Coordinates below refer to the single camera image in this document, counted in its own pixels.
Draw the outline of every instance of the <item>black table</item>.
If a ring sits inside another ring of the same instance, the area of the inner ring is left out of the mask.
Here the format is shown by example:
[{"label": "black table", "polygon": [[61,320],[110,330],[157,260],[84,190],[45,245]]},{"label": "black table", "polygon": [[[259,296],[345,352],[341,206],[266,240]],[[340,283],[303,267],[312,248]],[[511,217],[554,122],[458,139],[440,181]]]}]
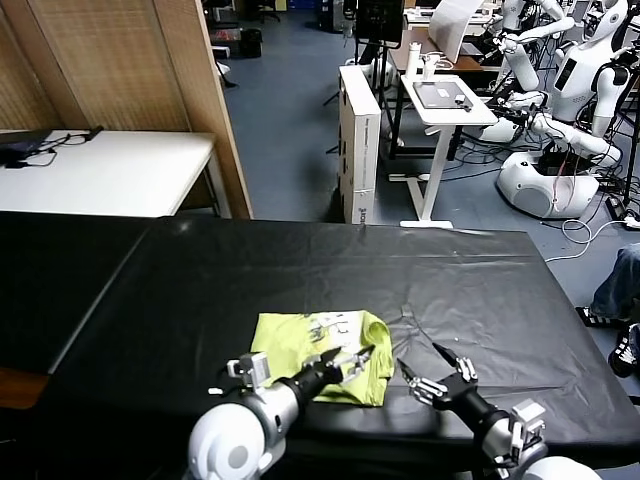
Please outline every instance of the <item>black table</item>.
[{"label": "black table", "polygon": [[0,367],[52,373],[149,222],[0,212]]},{"label": "black table", "polygon": [[[638,417],[524,233],[232,222],[152,224],[98,303],[33,412],[50,459],[184,458],[207,388],[249,349],[260,312],[368,309],[394,355],[451,372],[426,339],[469,356],[481,393],[547,408],[554,454],[593,467],[637,461]],[[413,400],[400,373],[382,408],[311,405],[289,458],[390,468],[477,466],[469,431]]]}]

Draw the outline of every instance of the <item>black office chair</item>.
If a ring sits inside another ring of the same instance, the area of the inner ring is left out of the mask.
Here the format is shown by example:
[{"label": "black office chair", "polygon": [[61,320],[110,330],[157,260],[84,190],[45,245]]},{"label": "black office chair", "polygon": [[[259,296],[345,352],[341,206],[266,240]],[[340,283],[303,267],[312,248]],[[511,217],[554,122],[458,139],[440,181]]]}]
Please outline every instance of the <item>black office chair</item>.
[{"label": "black office chair", "polygon": [[204,19],[207,30],[224,30],[227,28],[238,28],[238,17],[233,9],[231,0],[202,0]]},{"label": "black office chair", "polygon": [[260,23],[264,23],[265,17],[275,18],[280,23],[280,16],[276,13],[276,0],[256,0]]}]

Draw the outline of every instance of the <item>sneaker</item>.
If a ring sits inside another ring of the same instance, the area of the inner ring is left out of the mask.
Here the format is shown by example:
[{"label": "sneaker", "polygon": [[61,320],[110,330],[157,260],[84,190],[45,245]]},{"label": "sneaker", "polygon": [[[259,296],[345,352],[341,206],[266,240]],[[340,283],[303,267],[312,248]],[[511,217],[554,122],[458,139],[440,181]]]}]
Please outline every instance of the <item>sneaker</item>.
[{"label": "sneaker", "polygon": [[628,325],[628,318],[609,318],[597,315],[589,307],[576,307],[576,312],[585,327],[588,328],[615,328],[616,330]]},{"label": "sneaker", "polygon": [[618,377],[626,378],[636,371],[638,359],[631,348],[631,330],[636,326],[624,328],[618,334],[618,345],[609,354],[609,365]]}]

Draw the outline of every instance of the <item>white bottle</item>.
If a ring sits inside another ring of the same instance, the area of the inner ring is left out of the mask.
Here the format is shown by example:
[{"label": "white bottle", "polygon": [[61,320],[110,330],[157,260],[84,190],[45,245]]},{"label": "white bottle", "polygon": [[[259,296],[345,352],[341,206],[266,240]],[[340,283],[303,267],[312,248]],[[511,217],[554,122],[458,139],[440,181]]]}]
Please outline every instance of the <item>white bottle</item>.
[{"label": "white bottle", "polygon": [[433,82],[433,76],[436,73],[436,67],[440,61],[438,54],[429,54],[424,59],[424,69],[422,71],[422,80],[425,82]]},{"label": "white bottle", "polygon": [[409,44],[409,60],[407,61],[407,77],[415,77],[418,74],[420,65],[420,49],[422,44],[411,42]]}]

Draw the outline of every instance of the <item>folded shirt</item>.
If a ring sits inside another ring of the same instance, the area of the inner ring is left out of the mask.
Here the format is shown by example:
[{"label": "folded shirt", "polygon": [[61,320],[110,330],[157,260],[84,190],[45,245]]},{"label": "folded shirt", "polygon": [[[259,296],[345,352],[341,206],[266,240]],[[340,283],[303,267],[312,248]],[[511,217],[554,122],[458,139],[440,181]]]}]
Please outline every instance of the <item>folded shirt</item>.
[{"label": "folded shirt", "polygon": [[[349,355],[369,345],[376,348],[364,372],[344,385],[327,386],[315,400],[379,407],[393,376],[391,335],[385,323],[367,311],[261,313],[251,351],[267,353],[273,382],[295,375],[309,357],[332,348],[342,347],[340,355]],[[343,366],[345,374],[350,366]]]}]

